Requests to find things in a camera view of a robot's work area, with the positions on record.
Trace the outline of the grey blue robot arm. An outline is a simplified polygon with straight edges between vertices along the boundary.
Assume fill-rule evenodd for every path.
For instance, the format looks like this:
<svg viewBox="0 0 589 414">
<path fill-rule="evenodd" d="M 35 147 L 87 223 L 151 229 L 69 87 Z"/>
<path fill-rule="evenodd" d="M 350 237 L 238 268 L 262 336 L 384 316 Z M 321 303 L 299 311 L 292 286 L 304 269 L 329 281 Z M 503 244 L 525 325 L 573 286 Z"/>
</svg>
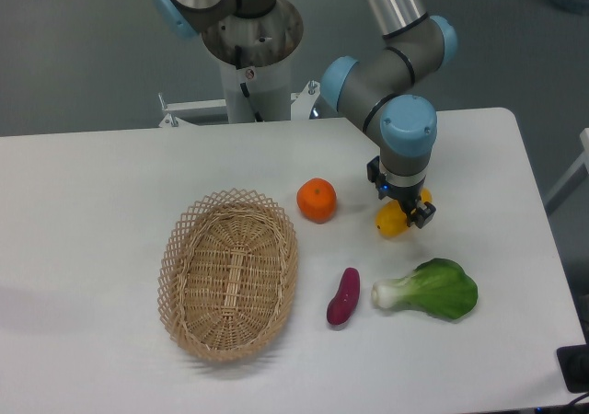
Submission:
<svg viewBox="0 0 589 414">
<path fill-rule="evenodd" d="M 232 123 L 291 119 L 290 62 L 304 33 L 287 0 L 153 0 L 181 37 L 200 36 L 218 62 Z M 384 49 L 371 61 L 344 56 L 318 86 L 325 102 L 378 146 L 367 166 L 380 198 L 395 200 L 408 225 L 423 227 L 435 207 L 422 186 L 437 136 L 437 115 L 410 90 L 456 54 L 457 36 L 421 0 L 366 0 Z"/>
</svg>

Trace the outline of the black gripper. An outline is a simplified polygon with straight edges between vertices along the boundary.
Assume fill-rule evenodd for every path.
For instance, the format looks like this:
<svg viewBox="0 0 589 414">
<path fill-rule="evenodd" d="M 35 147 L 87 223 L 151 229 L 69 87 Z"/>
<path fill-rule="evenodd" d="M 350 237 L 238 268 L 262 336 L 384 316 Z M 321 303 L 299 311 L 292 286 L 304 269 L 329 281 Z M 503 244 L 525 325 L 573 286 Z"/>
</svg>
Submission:
<svg viewBox="0 0 589 414">
<path fill-rule="evenodd" d="M 407 227 L 415 226 L 423 229 L 433 219 L 436 207 L 429 201 L 422 199 L 422 187 L 425 178 L 417 183 L 409 178 L 409 186 L 400 186 L 389 181 L 380 171 L 380 158 L 375 156 L 366 165 L 367 179 L 377 184 L 377 195 L 379 200 L 389 198 L 398 201 L 403 212 L 410 212 L 407 217 Z"/>
</svg>

